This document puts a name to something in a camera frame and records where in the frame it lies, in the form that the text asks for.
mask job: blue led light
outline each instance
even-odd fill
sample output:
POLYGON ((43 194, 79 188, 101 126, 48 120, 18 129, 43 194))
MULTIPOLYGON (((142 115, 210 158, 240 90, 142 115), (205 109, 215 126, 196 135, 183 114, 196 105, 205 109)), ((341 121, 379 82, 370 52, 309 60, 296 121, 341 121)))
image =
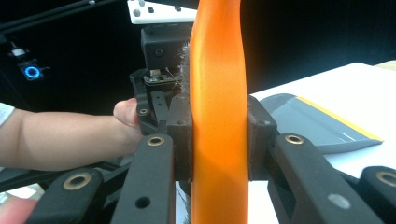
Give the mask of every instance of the blue led light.
POLYGON ((41 75, 40 69, 34 66, 26 67, 23 72, 29 78, 38 78, 41 75))

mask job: white sleeve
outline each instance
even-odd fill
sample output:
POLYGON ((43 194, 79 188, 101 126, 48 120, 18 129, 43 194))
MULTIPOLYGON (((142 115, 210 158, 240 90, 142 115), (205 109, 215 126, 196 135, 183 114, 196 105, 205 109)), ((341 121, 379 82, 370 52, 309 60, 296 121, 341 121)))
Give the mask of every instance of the white sleeve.
POLYGON ((11 115, 14 109, 15 109, 14 106, 0 103, 0 127, 8 119, 9 115, 11 115))

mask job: orange strap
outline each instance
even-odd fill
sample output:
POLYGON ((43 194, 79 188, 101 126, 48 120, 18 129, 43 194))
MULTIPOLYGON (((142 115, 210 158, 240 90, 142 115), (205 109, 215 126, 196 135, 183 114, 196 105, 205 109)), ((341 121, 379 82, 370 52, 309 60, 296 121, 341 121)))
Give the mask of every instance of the orange strap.
POLYGON ((248 102, 240 0, 201 0, 191 35, 191 223, 248 223, 248 102))

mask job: yellow edge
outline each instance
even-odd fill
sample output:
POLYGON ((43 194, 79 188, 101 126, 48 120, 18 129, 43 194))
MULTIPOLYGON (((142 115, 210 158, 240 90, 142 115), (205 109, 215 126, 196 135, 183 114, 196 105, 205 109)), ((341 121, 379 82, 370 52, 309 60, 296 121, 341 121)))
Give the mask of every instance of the yellow edge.
POLYGON ((315 103, 313 103, 313 102, 311 102, 311 101, 308 101, 308 100, 305 99, 304 97, 296 96, 296 98, 299 99, 299 100, 301 100, 301 101, 303 101, 304 103, 306 103, 306 104, 308 104, 308 105, 313 106, 314 108, 316 108, 316 109, 320 110, 321 112, 323 112, 323 113, 329 115, 330 117, 332 117, 332 118, 334 118, 334 119, 337 119, 338 121, 344 123, 344 124, 345 124, 346 126, 348 126, 349 128, 355 130, 355 131, 358 132, 358 133, 363 134, 364 136, 366 136, 366 137, 368 137, 368 138, 370 138, 370 139, 378 140, 378 141, 381 141, 381 142, 384 141, 382 138, 378 137, 377 135, 375 135, 375 134, 373 134, 373 133, 367 132, 366 130, 364 130, 363 128, 359 127, 358 125, 356 125, 356 124, 350 122, 350 121, 347 120, 347 119, 341 118, 340 116, 334 114, 332 111, 330 111, 330 110, 328 110, 328 109, 326 109, 326 108, 324 108, 324 107, 322 107, 322 106, 320 106, 320 105, 317 105, 317 104, 315 104, 315 103))

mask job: human arm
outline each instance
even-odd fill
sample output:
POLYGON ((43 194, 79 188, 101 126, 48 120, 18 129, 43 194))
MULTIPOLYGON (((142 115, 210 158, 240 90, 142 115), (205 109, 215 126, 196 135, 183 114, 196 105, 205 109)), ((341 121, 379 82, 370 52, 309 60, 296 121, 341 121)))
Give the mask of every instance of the human arm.
POLYGON ((119 102, 114 116, 15 109, 0 128, 0 165, 64 170, 134 153, 135 109, 135 99, 119 102))

